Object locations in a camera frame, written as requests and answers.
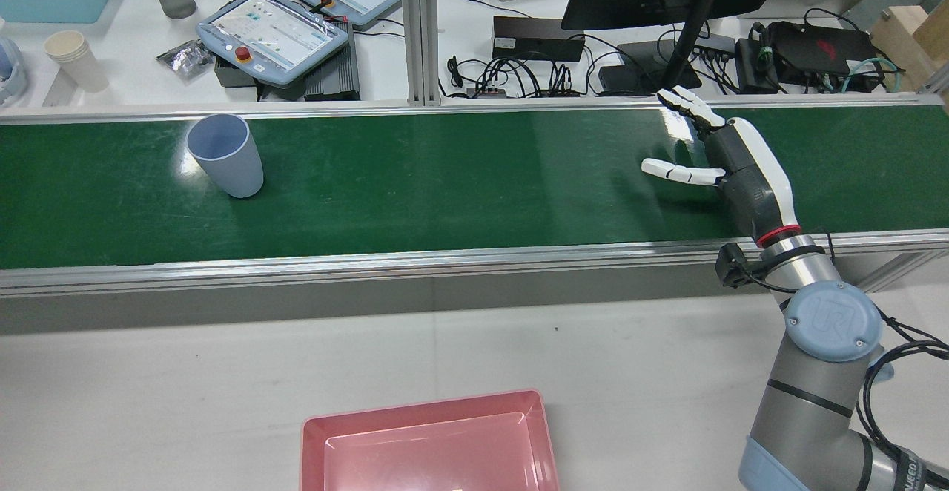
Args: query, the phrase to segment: blue plastic cup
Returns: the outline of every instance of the blue plastic cup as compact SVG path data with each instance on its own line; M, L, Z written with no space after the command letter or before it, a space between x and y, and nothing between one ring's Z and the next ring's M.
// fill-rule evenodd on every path
M201 119L188 131L185 144L211 181L232 197L253 196L264 185L257 144L240 116Z

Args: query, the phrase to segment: red emergency stop button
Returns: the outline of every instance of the red emergency stop button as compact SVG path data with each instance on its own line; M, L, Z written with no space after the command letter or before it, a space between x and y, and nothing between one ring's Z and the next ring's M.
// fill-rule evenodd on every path
M247 46L240 46L235 49L234 57L237 57L237 61L248 62L251 60L251 51Z

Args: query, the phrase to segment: cup rim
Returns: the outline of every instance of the cup rim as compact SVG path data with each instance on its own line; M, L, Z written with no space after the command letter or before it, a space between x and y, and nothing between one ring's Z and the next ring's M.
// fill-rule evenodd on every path
M234 152L230 152L229 154L225 154L224 156L221 156L221 157L199 156L199 154L196 154L191 150L191 134L194 132L194 127L196 127L201 122L204 122L207 119L216 118L216 116L230 116L231 118L239 119L240 122L244 124L244 140L241 141L240 145L237 146L237 149L235 149ZM202 161L220 161L223 159L227 159L228 157L233 156L237 152L240 152L241 150L243 150L244 147L247 146L248 140L251 140L251 126L248 125L247 120L244 119L243 116L231 115L231 113L216 113L216 115L205 116L205 118L200 119L198 122L193 123L190 126L190 128L188 128L188 133L185 136L184 145L185 145L185 148L188 150L188 153L190 153L191 156L194 157L194 159L200 159Z

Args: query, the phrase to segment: pink plastic tray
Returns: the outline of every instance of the pink plastic tray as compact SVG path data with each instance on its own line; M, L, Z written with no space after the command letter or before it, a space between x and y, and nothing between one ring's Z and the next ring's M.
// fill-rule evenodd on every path
M535 390L389 407L302 426L301 491L559 491Z

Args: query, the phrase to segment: floor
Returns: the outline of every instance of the floor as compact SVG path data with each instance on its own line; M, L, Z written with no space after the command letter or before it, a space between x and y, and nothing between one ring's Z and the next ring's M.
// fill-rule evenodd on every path
M949 335L946 274L873 298ZM4 336L0 489L295 489L308 416L536 387L563 489L738 490L781 333L746 294ZM874 391L944 467L946 378L914 357Z

